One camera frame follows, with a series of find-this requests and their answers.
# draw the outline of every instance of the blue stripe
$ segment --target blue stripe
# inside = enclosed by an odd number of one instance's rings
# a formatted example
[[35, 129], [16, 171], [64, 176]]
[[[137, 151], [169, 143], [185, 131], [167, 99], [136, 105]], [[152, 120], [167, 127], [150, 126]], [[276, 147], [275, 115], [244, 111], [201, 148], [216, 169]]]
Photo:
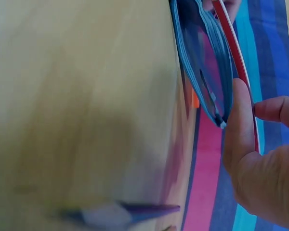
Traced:
[[[222, 135], [221, 150], [223, 150], [223, 145], [224, 145], [224, 131]], [[221, 161], [216, 197], [210, 223], [210, 231], [231, 230], [236, 213], [236, 206], [237, 203], [234, 200], [232, 182], [229, 174], [227, 173]]]
[[181, 231], [184, 230], [184, 225], [185, 225], [185, 220], [186, 220], [186, 215], [187, 215], [188, 205], [189, 205], [189, 198], [191, 196], [191, 190], [192, 190], [193, 180], [194, 180], [196, 156], [197, 156], [197, 145], [198, 145], [198, 137], [199, 137], [200, 111], [201, 111], [201, 106], [197, 109], [197, 113], [196, 113], [196, 124], [195, 124], [194, 144], [193, 144], [193, 153], [192, 153], [192, 163], [191, 163], [191, 170], [189, 173], [187, 195], [186, 195], [186, 199], [185, 199], [185, 207], [184, 207], [184, 214], [183, 214], [183, 219], [182, 219]]
[[[261, 9], [263, 26], [269, 38], [275, 64], [277, 94], [289, 96], [289, 64], [284, 43], [277, 32], [274, 2], [261, 0]], [[281, 126], [283, 144], [289, 143], [289, 129], [284, 125]]]
[[287, 10], [285, 1], [275, 0], [275, 10], [277, 32], [284, 42], [289, 66], [289, 29], [287, 25]]
[[[258, 67], [257, 49], [254, 33], [250, 25], [248, 1], [243, 0], [236, 19], [238, 40], [242, 50], [246, 69], [250, 77], [250, 87], [252, 97], [255, 102], [262, 101], [260, 75]], [[264, 151], [264, 127], [263, 122], [257, 119], [259, 129], [259, 141], [261, 145], [260, 153]], [[257, 216], [249, 214], [240, 205], [236, 208], [235, 222], [233, 231], [253, 231], [256, 226]]]
[[279, 227], [279, 226], [275, 225], [273, 227], [273, 231], [289, 231], [289, 229], [282, 228], [282, 227]]

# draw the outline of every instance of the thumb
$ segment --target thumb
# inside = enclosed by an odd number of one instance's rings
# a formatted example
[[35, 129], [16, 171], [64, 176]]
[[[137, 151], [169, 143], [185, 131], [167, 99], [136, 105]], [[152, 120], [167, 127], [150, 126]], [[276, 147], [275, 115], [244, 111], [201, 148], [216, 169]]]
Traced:
[[250, 93], [239, 78], [233, 80], [233, 93], [234, 104], [226, 127], [223, 154], [223, 163], [230, 174], [246, 154], [255, 151]]

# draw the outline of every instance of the finger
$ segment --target finger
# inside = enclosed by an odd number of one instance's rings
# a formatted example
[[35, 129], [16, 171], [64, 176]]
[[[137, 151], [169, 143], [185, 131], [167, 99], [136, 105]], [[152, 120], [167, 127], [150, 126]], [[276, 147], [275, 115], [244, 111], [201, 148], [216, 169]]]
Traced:
[[223, 162], [231, 174], [232, 168], [246, 154], [255, 151], [255, 136], [250, 94], [245, 83], [235, 78], [234, 105], [231, 110], [224, 143]]
[[281, 96], [256, 103], [255, 115], [259, 119], [281, 122], [289, 128], [289, 97]]

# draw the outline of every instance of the pink stripe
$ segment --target pink stripe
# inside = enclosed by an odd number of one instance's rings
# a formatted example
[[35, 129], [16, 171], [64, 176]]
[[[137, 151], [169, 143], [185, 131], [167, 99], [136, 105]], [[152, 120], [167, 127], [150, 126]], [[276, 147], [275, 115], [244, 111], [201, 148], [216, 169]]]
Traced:
[[221, 159], [222, 130], [201, 109], [197, 157], [184, 231], [208, 231]]

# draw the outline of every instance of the striped fabric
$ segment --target striped fabric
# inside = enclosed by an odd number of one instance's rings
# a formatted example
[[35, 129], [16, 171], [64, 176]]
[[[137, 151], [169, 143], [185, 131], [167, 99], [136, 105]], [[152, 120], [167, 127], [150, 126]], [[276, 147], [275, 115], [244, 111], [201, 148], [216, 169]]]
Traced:
[[[289, 0], [242, 0], [234, 24], [256, 102], [289, 96]], [[258, 120], [261, 154], [289, 143], [289, 129]], [[223, 133], [200, 110], [183, 231], [286, 231], [249, 214], [221, 164]]]

